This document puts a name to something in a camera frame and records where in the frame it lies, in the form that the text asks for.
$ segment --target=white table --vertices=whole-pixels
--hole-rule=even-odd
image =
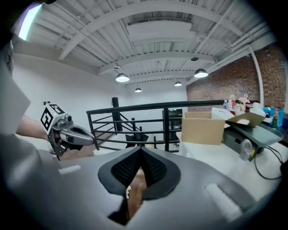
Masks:
[[[176,154],[196,159],[212,166],[243,186],[255,200],[259,200],[264,195],[273,192],[280,183],[281,179],[266,180],[262,178],[255,169],[254,160],[252,162],[242,161],[237,152],[223,143],[215,146],[182,142],[182,132],[176,134],[180,140],[179,153]],[[288,159],[288,148],[279,143],[275,143],[271,147],[279,151],[283,161]],[[280,162],[268,149],[264,149],[262,153],[256,156],[256,164],[258,170],[265,177],[274,178],[281,175]]]

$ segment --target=black metal railing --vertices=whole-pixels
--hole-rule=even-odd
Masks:
[[[154,103],[154,104],[145,104],[145,105],[136,105],[136,106],[124,106],[124,107],[114,107],[114,108],[107,108],[107,109],[99,109],[99,110],[91,110],[87,111],[88,115],[88,121],[90,125],[90,129],[92,134],[95,137],[95,146],[99,150],[99,148],[104,149],[110,149],[110,150],[119,150],[117,148],[111,148],[111,147],[105,147],[105,146],[99,146],[98,141],[106,141],[106,142],[114,142],[114,143],[125,143],[125,144],[137,144],[137,145],[145,145],[145,144],[153,144],[154,147],[159,144],[165,144],[165,151],[169,151],[169,144],[170,143],[179,143],[179,140],[171,140],[169,138],[170,133],[180,132],[181,129],[169,129],[169,122],[173,120],[178,120],[182,118],[169,118],[169,108],[179,108],[179,107],[193,107],[193,106],[216,106],[216,105],[223,105],[224,100],[205,100],[205,101],[185,101],[185,102],[165,102],[165,103]],[[121,114],[121,112],[128,112],[128,111],[139,111],[139,110],[153,110],[153,109],[163,109],[163,119],[147,119],[147,120],[128,120],[125,116]],[[113,117],[113,121],[103,121],[103,119],[98,120],[91,120],[91,115],[95,114],[107,114],[111,113],[111,116]],[[147,122],[163,122],[163,130],[158,131],[142,131],[142,127],[137,128],[137,123],[147,123]],[[100,127],[94,128],[94,124],[104,124]],[[109,130],[99,130],[99,128],[104,127],[105,125],[113,124],[114,127],[110,128]],[[110,139],[103,139],[100,138],[100,135],[95,136],[95,132],[99,133],[111,133],[111,134],[133,134],[134,137],[136,137],[137,134],[140,135],[140,140],[137,138],[134,138],[133,141],[119,141],[119,140],[110,140]],[[144,134],[156,134],[156,133],[163,133],[163,140],[156,141],[154,138],[154,141],[148,142],[143,141]]]

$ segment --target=blue box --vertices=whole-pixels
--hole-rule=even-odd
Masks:
[[[274,117],[276,109],[275,108],[270,108],[270,109],[263,108],[263,111],[265,113],[269,113],[270,117]],[[285,117],[284,110],[278,109],[278,127],[282,126],[282,122],[283,122],[284,117]]]

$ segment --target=cardboard box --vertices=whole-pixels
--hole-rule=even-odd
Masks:
[[[234,116],[227,121],[255,127],[265,117],[254,113]],[[213,119],[211,112],[186,112],[182,119],[182,141],[205,145],[220,145],[224,133],[224,119]]]
[[[211,112],[186,112],[182,119],[182,141],[205,145],[220,145],[225,120],[212,119]]]

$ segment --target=white ceiling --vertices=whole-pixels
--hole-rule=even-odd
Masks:
[[[58,0],[43,5],[27,40],[57,51],[60,62],[76,58],[111,81],[119,65],[131,84],[188,79],[200,67],[212,68],[269,32],[265,25],[249,33],[261,24],[244,0]],[[199,60],[190,61],[194,56]]]

